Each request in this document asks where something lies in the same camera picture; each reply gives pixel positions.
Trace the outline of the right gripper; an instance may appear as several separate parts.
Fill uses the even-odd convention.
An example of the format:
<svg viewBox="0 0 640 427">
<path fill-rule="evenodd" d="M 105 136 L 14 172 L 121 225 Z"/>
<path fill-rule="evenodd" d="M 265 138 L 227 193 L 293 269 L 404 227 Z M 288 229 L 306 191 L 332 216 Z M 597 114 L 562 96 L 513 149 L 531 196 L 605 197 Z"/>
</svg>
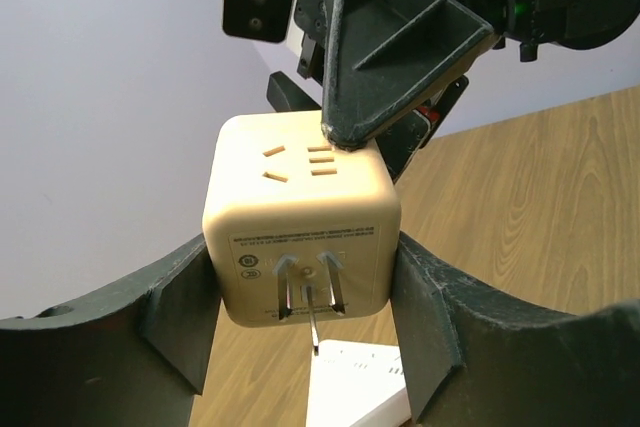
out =
<svg viewBox="0 0 640 427">
<path fill-rule="evenodd" d="M 498 40 L 459 0 L 297 0 L 294 19 L 321 53 L 306 65 L 323 87 L 324 135 L 357 149 L 392 125 L 376 141 L 394 183 L 467 89 L 461 75 Z M 276 112 L 320 109 L 281 71 L 266 98 Z"/>
</svg>

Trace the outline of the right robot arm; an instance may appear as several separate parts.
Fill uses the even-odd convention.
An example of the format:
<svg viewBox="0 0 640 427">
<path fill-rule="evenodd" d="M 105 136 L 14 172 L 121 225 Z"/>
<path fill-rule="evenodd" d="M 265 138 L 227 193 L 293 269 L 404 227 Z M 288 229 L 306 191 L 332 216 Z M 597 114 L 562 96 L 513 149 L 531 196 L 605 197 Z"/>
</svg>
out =
<svg viewBox="0 0 640 427">
<path fill-rule="evenodd" d="M 639 0 L 296 0 L 298 73 L 312 100 L 281 72 L 274 110 L 318 110 L 329 142 L 348 151 L 375 140 L 392 178 L 434 136 L 468 86 L 467 71 L 507 40 L 532 62 L 542 44 L 601 47 L 624 33 Z"/>
</svg>

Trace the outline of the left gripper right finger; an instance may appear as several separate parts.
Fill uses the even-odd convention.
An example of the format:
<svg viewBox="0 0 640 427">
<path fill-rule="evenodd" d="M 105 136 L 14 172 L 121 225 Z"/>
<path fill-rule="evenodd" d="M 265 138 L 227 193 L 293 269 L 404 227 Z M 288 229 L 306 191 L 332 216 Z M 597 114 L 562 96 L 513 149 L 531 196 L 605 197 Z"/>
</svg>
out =
<svg viewBox="0 0 640 427">
<path fill-rule="evenodd" d="M 635 426 L 639 303 L 544 308 L 399 239 L 391 307 L 421 426 Z"/>
</svg>

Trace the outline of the beige cube socket adapter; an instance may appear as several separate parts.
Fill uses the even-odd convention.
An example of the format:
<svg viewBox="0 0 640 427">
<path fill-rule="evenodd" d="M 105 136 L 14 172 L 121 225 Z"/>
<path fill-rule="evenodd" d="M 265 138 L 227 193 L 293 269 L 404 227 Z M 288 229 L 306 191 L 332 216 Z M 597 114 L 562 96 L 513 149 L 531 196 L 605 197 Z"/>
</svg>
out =
<svg viewBox="0 0 640 427">
<path fill-rule="evenodd" d="M 368 317 L 388 303 L 401 202 L 375 141 L 333 146 L 317 111 L 220 129 L 202 217 L 230 319 L 263 328 Z"/>
</svg>

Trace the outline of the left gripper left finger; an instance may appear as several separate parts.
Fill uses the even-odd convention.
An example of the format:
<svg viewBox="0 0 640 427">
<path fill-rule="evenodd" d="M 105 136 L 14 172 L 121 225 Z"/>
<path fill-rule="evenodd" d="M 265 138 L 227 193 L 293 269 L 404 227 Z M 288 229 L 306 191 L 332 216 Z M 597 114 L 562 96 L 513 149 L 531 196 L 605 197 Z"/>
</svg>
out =
<svg viewBox="0 0 640 427">
<path fill-rule="evenodd" d="M 188 425 L 219 307 L 197 236 L 35 317 L 2 320 L 2 425 Z"/>
</svg>

